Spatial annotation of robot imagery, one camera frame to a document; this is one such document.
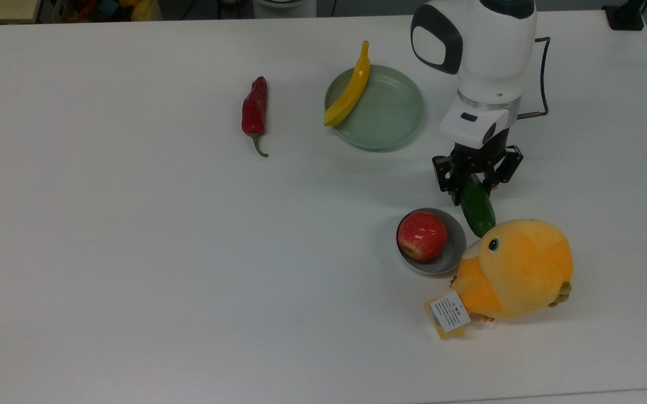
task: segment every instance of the cucumber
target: cucumber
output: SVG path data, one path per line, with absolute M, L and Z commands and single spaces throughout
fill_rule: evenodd
M 495 227 L 490 196 L 476 174 L 471 174 L 460 191 L 460 207 L 470 230 L 480 238 Z

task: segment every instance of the light green plate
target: light green plate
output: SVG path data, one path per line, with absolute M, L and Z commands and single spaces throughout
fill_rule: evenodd
M 349 69 L 333 80 L 325 95 L 326 109 L 343 94 L 353 72 Z M 351 145 L 382 152 L 413 139 L 423 112 L 423 95 L 415 82 L 395 69 L 373 65 L 361 99 L 334 130 Z

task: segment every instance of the small bowl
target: small bowl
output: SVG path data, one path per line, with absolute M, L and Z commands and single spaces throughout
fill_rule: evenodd
M 446 274 L 456 269 L 460 263 L 460 258 L 462 258 L 462 253 L 464 253 L 465 248 L 467 248 L 465 232 L 460 223 L 456 218 L 447 214 L 443 210 L 433 208 L 413 210 L 413 212 L 406 214 L 405 217 L 401 219 L 401 222 L 403 222 L 403 220 L 409 215 L 415 214 L 415 212 L 429 212 L 436 215 L 436 217 L 446 225 L 448 241 L 441 254 L 436 256 L 433 261 L 419 263 L 415 259 L 408 258 L 408 256 L 403 253 L 400 246 L 398 246 L 398 237 L 396 237 L 396 248 L 398 248 L 398 252 L 400 253 L 401 258 L 403 258 L 403 261 L 407 264 L 408 268 L 415 273 L 424 274 L 425 276 L 438 276 L 439 274 Z

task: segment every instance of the red apple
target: red apple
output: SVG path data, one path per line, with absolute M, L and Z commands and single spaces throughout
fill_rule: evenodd
M 443 251 L 448 241 L 448 230 L 436 215 L 419 210 L 403 219 L 396 238 L 406 256 L 426 263 Z

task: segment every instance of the plush toy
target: plush toy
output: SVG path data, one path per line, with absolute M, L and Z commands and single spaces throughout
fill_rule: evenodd
M 512 319 L 567 301 L 572 253 L 554 225 L 519 219 L 501 223 L 466 250 L 451 282 L 469 314 Z M 441 338 L 462 337 L 464 328 Z

